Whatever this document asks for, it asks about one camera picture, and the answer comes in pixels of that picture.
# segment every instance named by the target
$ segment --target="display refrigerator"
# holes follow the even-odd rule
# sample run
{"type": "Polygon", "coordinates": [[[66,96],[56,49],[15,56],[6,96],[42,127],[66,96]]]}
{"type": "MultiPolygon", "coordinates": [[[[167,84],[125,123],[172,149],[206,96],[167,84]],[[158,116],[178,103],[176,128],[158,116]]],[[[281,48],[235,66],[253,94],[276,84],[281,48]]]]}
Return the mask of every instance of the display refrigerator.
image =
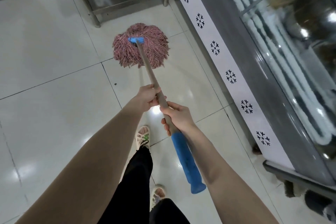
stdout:
{"type": "Polygon", "coordinates": [[[181,2],[266,170],[336,200],[336,0],[181,2]]]}

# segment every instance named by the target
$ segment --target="person's left hand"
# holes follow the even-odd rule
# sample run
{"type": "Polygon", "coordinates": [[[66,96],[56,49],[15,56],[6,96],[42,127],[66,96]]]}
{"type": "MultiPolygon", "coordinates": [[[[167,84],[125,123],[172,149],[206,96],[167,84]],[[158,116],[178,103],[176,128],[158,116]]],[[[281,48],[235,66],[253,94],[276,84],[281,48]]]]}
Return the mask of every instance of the person's left hand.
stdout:
{"type": "Polygon", "coordinates": [[[141,109],[141,112],[146,112],[151,107],[159,104],[158,100],[156,99],[156,94],[161,91],[161,88],[159,87],[154,89],[153,87],[154,84],[140,87],[138,94],[131,100],[134,101],[134,103],[137,105],[137,108],[141,109]]]}

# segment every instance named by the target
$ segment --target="glossy floor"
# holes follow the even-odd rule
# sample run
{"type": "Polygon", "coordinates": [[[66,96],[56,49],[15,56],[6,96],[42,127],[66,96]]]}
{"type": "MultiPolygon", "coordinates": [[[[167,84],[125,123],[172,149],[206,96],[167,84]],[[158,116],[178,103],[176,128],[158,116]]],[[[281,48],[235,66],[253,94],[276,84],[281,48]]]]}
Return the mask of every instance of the glossy floor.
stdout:
{"type": "MultiPolygon", "coordinates": [[[[79,0],[0,1],[0,224],[12,224],[41,195],[80,147],[149,84],[145,70],[121,68],[112,40],[136,22],[168,36],[169,58],[155,74],[168,99],[190,107],[201,130],[280,223],[327,223],[251,154],[249,133],[207,63],[198,36],[174,0],[134,5],[96,29],[79,0]]],[[[152,130],[150,186],[164,184],[191,223],[220,223],[206,190],[192,195],[176,152],[152,108],[140,125],[152,130]]],[[[133,144],[129,158],[135,152],[133,144]]]]}

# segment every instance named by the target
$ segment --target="mop head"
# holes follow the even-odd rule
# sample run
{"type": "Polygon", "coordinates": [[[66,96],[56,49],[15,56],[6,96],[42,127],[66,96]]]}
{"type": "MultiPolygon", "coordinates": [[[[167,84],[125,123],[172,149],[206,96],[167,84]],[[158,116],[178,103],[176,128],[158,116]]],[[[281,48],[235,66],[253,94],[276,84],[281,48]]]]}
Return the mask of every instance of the mop head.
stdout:
{"type": "Polygon", "coordinates": [[[165,34],[154,25],[147,26],[143,23],[137,23],[130,26],[125,33],[119,34],[114,38],[114,59],[119,60],[121,66],[138,67],[144,65],[139,49],[135,44],[128,41],[129,37],[143,37],[145,43],[143,49],[149,59],[152,68],[163,65],[163,60],[168,57],[168,41],[165,34]]]}

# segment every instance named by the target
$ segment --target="wooden mop handle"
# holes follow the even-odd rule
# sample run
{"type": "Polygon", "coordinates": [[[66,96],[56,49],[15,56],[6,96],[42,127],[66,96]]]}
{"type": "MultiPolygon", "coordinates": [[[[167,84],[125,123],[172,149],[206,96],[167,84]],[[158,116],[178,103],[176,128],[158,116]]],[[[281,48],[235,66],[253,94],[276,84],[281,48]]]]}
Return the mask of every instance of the wooden mop handle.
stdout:
{"type": "MultiPolygon", "coordinates": [[[[159,87],[159,83],[158,83],[157,79],[155,78],[154,72],[152,70],[152,66],[149,63],[149,60],[148,60],[147,56],[145,55],[145,51],[144,51],[144,48],[143,48],[142,44],[140,44],[138,41],[136,42],[136,44],[138,46],[141,58],[142,58],[142,60],[145,64],[149,79],[152,82],[152,84],[154,84],[154,88],[156,89],[156,88],[159,87]]],[[[158,94],[156,94],[156,98],[157,98],[157,101],[159,102],[159,105],[161,107],[163,107],[163,108],[169,107],[168,104],[167,104],[167,101],[165,99],[165,95],[162,93],[162,91],[160,91],[158,94]]],[[[172,123],[170,116],[168,116],[166,114],[164,114],[163,116],[165,117],[166,123],[169,126],[170,134],[174,134],[175,132],[180,132],[179,129],[172,123]]]]}

